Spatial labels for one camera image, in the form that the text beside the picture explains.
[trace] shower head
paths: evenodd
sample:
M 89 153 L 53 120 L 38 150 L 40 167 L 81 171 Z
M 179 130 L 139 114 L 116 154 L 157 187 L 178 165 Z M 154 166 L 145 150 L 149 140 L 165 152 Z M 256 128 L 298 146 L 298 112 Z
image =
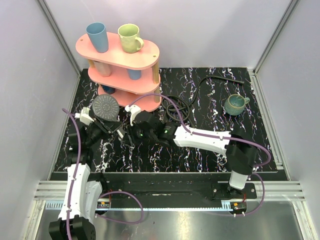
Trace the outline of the shower head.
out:
M 98 118 L 114 122 L 119 114 L 119 104 L 113 96 L 101 94 L 93 100 L 92 110 Z

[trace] marble pattern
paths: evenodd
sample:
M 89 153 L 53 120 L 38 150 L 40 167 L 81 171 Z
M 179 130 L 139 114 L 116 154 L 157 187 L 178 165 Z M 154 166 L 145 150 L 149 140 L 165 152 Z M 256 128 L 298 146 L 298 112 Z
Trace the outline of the marble pattern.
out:
M 231 81 L 208 79 L 203 82 L 193 108 L 191 120 L 198 129 L 210 131 L 230 131 L 234 127 L 243 128 L 252 140 L 265 146 L 270 152 L 270 144 L 259 112 L 254 89 L 246 68 L 162 68 L 161 93 L 175 95 L 191 101 L 198 82 L 207 75 L 217 75 L 236 80 L 243 80 L 243 85 Z M 97 96 L 98 85 L 90 81 L 88 71 L 84 70 L 74 99 L 72 113 L 79 112 L 84 106 L 91 106 Z M 250 102 L 244 112 L 238 116 L 230 116 L 223 110 L 223 104 L 231 94 L 249 97 Z M 164 109 L 153 112 L 163 121 L 168 121 Z M 129 116 L 123 107 L 118 116 L 120 121 L 128 121 Z M 66 170 L 66 144 L 68 129 L 72 123 L 68 122 L 64 139 L 54 170 Z M 118 140 L 117 136 L 110 136 L 93 146 L 93 172 L 227 172 L 227 159 L 220 154 L 192 147 L 165 147 L 160 144 L 141 143 L 135 147 L 128 147 Z M 258 151 L 256 162 L 267 160 L 265 153 Z M 276 164 L 272 157 L 271 163 L 259 171 L 276 171 Z

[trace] reflective metal surface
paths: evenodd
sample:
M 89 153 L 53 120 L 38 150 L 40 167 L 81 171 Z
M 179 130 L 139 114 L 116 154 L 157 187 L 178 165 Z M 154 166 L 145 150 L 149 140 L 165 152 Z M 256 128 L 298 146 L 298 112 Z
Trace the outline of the reflective metal surface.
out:
M 249 203 L 254 208 L 256 203 Z M 49 223 L 58 210 L 45 210 L 37 240 L 50 240 Z M 96 218 L 97 240 L 301 240 L 302 235 L 289 202 L 265 202 L 255 214 L 223 217 L 210 212 L 146 212 L 139 225 L 123 225 Z M 109 212 L 123 221 L 139 219 L 139 212 Z

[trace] mug rack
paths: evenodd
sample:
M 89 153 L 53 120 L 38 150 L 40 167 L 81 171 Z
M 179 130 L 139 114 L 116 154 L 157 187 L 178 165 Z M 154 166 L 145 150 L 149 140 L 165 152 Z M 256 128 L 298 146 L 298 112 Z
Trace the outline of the mug rack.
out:
M 107 32 L 109 49 L 104 53 L 96 51 L 87 34 L 81 36 L 75 44 L 76 51 L 89 62 L 88 75 L 99 84 L 98 94 L 106 94 L 101 85 L 115 88 L 111 94 L 125 107 L 140 95 L 160 93 L 159 48 L 151 41 L 143 40 L 144 47 L 135 53 L 126 53 L 122 50 L 118 34 Z M 112 65 L 110 76 L 102 76 L 95 68 L 94 61 Z M 141 78 L 132 80 L 127 69 L 141 70 Z M 161 97 L 147 96 L 135 103 L 141 110 L 152 112 L 161 104 Z

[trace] pink shelf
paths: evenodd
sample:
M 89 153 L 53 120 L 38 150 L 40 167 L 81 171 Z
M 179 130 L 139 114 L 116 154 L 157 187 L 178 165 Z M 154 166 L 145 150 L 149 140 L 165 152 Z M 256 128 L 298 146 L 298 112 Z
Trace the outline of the pink shelf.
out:
M 101 76 L 96 68 L 90 67 L 89 77 L 97 84 L 106 85 L 115 89 L 120 89 L 134 94 L 153 93 L 159 86 L 159 83 L 153 81 L 153 70 L 151 67 L 141 71 L 141 78 L 132 80 L 129 77 L 127 69 L 119 66 L 111 66 L 112 74 L 110 76 Z
M 98 95 L 101 94 L 106 94 L 106 92 L 103 90 L 102 86 L 99 85 Z M 115 90 L 115 93 L 113 93 L 112 96 L 122 107 L 127 106 L 128 104 L 132 103 L 135 99 L 140 97 L 137 94 L 122 91 L 120 89 Z M 156 110 L 160 106 L 160 104 L 161 99 L 160 102 L 155 102 L 154 96 L 146 96 L 135 103 L 135 105 L 138 105 L 141 108 L 141 110 L 145 110 L 147 112 L 152 112 Z
M 133 70 L 150 68 L 158 61 L 160 51 L 152 41 L 143 40 L 144 47 L 141 50 L 136 53 L 126 53 L 121 48 L 118 34 L 107 32 L 107 36 L 109 49 L 104 53 L 96 51 L 88 34 L 78 39 L 75 49 L 86 59 Z

